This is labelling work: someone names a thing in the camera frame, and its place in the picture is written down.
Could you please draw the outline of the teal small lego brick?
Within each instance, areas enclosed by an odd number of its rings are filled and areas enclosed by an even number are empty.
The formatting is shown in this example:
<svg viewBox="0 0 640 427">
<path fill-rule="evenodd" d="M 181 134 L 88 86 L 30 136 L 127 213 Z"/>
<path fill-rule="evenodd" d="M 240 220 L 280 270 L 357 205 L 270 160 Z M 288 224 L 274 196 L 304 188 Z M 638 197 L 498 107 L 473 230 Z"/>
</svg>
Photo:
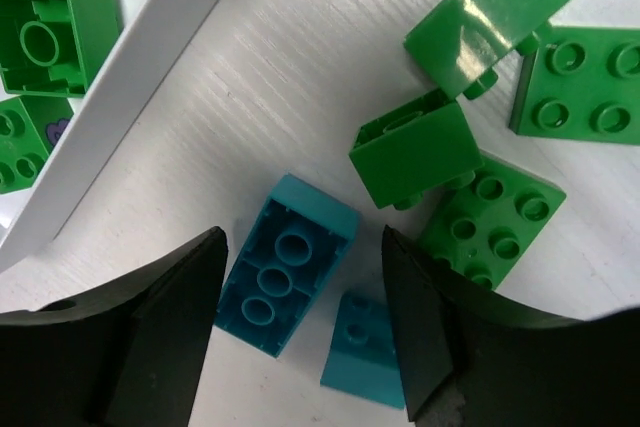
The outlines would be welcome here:
<svg viewBox="0 0 640 427">
<path fill-rule="evenodd" d="M 386 305 L 346 292 L 320 384 L 396 409 L 405 398 Z"/>
</svg>

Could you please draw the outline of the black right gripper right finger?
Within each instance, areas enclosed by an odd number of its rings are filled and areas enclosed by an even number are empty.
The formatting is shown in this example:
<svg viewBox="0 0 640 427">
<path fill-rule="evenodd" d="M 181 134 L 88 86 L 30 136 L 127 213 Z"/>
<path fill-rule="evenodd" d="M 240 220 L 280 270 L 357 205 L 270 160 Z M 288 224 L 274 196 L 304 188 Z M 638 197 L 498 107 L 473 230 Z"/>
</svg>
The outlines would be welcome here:
<svg viewBox="0 0 640 427">
<path fill-rule="evenodd" d="M 591 320 L 473 283 L 386 228 L 381 257 L 409 420 L 417 426 L 635 426 L 639 311 Z"/>
</svg>

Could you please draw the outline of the green slanted lego brick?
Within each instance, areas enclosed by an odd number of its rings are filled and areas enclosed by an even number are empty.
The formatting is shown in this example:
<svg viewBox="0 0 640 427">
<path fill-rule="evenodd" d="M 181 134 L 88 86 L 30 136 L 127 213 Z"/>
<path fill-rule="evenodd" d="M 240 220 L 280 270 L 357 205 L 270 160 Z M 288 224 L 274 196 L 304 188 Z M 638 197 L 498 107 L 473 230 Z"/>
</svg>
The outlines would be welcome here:
<svg viewBox="0 0 640 427">
<path fill-rule="evenodd" d="M 442 0 L 406 36 L 416 64 L 450 98 L 469 100 L 498 80 L 494 66 L 512 51 L 528 55 L 570 0 Z"/>
</svg>

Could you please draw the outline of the green small lego cube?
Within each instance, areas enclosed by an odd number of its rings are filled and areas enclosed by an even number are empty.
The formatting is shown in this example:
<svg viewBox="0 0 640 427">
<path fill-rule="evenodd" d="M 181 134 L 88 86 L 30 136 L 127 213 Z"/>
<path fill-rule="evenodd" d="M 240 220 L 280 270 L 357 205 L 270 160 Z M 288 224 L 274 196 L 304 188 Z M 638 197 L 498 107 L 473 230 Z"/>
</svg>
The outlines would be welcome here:
<svg viewBox="0 0 640 427">
<path fill-rule="evenodd" d="M 117 0 L 1 0 L 4 89 L 81 98 L 120 33 Z"/>
</svg>

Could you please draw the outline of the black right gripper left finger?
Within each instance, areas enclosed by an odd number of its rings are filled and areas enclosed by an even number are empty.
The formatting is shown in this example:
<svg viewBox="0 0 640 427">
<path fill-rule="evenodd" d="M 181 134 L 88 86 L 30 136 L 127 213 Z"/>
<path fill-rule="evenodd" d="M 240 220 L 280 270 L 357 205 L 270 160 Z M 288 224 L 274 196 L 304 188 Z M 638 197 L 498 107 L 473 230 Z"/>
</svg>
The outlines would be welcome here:
<svg viewBox="0 0 640 427">
<path fill-rule="evenodd" d="M 185 426 L 227 263 L 211 228 L 162 258 L 1 317 L 5 426 Z"/>
</svg>

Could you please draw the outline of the green lego piece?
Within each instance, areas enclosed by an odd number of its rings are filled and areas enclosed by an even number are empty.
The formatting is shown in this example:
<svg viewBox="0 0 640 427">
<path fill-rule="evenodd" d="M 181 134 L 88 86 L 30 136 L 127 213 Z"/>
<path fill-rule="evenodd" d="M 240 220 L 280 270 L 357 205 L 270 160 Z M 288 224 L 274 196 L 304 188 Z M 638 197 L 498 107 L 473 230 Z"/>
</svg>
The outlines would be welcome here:
<svg viewBox="0 0 640 427">
<path fill-rule="evenodd" d="M 30 188 L 74 113 L 66 98 L 16 96 L 1 102 L 1 193 Z"/>
</svg>

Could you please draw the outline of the teal long lego brick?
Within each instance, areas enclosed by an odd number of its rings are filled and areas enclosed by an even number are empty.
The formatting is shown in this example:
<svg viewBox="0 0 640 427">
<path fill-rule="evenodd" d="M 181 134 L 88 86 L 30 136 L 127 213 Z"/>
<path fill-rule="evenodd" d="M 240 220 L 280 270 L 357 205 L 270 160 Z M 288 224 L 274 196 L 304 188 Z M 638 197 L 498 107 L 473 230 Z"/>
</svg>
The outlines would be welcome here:
<svg viewBox="0 0 640 427">
<path fill-rule="evenodd" d="M 359 213 L 284 175 L 240 249 L 215 326 L 278 357 L 352 246 Z"/>
</svg>

